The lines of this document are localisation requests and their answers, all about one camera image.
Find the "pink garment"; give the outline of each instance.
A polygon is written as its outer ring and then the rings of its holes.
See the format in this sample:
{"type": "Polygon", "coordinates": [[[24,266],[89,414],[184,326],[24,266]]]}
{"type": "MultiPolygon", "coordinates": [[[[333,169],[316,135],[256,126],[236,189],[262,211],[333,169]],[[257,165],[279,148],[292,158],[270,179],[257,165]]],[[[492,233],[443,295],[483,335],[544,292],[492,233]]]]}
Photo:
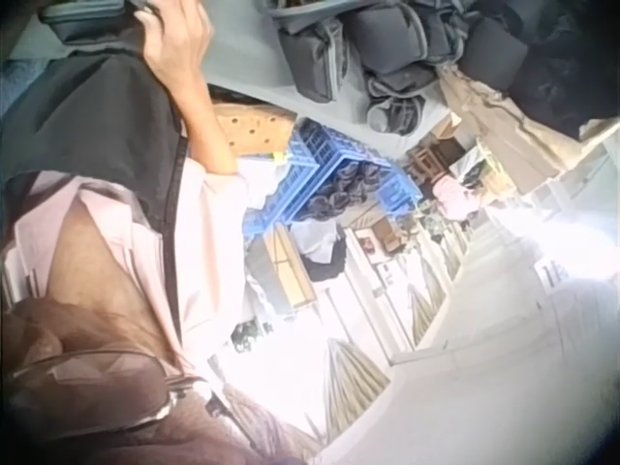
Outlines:
{"type": "Polygon", "coordinates": [[[15,223],[15,248],[32,294],[46,293],[60,229],[79,198],[116,261],[144,292],[183,371],[210,372],[207,360],[230,337],[241,313],[246,182],[237,175],[207,173],[191,159],[185,162],[175,229],[182,346],[164,287],[162,237],[148,227],[135,195],[116,184],[53,172],[42,173],[35,190],[49,185],[56,191],[15,223]]]}
{"type": "Polygon", "coordinates": [[[467,215],[481,208],[481,199],[450,175],[435,183],[433,195],[439,202],[440,212],[449,220],[465,221],[467,215]]]}

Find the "black apron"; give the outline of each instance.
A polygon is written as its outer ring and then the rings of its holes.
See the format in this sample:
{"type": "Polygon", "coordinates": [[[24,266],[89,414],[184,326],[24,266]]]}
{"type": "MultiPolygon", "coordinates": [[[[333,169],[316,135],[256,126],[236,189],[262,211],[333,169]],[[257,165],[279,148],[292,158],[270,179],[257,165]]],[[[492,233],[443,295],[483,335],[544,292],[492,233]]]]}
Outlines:
{"type": "Polygon", "coordinates": [[[177,108],[142,58],[104,50],[51,63],[7,111],[1,131],[3,236],[23,213],[40,171],[130,189],[162,235],[166,293],[180,338],[174,226],[187,139],[177,108]]]}

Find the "shelf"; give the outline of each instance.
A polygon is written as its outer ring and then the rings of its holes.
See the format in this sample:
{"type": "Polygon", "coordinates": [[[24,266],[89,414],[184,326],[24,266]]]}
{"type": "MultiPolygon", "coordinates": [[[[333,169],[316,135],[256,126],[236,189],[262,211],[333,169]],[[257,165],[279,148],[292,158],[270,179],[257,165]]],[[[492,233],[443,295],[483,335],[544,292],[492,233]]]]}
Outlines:
{"type": "MultiPolygon", "coordinates": [[[[397,159],[416,146],[436,124],[449,114],[439,87],[425,93],[426,105],[421,124],[412,135],[380,134],[365,123],[368,97],[360,72],[352,67],[337,102],[316,104],[300,96],[293,84],[282,54],[276,29],[269,17],[262,15],[255,1],[207,2],[215,27],[202,71],[208,82],[240,92],[275,106],[294,111],[340,131],[397,159]]],[[[88,50],[100,46],[84,46],[88,50]]],[[[65,47],[49,27],[32,17],[12,53],[13,59],[61,58],[72,49],[65,47]]]]}

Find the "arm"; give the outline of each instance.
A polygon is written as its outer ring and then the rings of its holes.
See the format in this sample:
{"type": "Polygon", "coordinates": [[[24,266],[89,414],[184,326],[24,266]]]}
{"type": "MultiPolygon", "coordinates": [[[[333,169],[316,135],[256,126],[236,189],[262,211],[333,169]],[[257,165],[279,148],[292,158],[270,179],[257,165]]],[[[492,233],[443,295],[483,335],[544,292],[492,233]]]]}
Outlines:
{"type": "Polygon", "coordinates": [[[213,35],[202,2],[148,0],[148,5],[136,12],[144,25],[144,60],[181,111],[192,158],[208,172],[235,174],[236,158],[202,77],[202,58],[213,35]]]}
{"type": "Polygon", "coordinates": [[[189,135],[192,158],[207,172],[214,174],[237,173],[237,162],[222,127],[215,115],[208,87],[204,80],[173,93],[189,135]]]}

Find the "blue plastic crate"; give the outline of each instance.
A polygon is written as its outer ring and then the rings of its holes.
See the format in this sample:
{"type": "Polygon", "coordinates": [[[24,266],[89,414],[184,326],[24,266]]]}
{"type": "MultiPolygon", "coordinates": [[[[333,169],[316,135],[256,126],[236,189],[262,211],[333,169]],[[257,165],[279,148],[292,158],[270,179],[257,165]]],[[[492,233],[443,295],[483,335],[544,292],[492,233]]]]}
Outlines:
{"type": "Polygon", "coordinates": [[[402,215],[412,211],[422,198],[422,192],[400,167],[392,164],[377,191],[379,204],[390,215],[402,215]]]}
{"type": "Polygon", "coordinates": [[[286,224],[293,221],[297,212],[343,162],[355,160],[374,163],[380,167],[391,166],[391,163],[382,158],[377,150],[310,119],[301,124],[298,133],[319,164],[319,168],[284,209],[282,219],[286,224]]]}
{"type": "Polygon", "coordinates": [[[291,135],[287,152],[289,172],[278,186],[278,190],[266,199],[262,210],[249,209],[245,213],[243,235],[246,237],[264,234],[271,228],[281,218],[291,200],[319,168],[319,164],[314,160],[299,134],[291,135]]]}

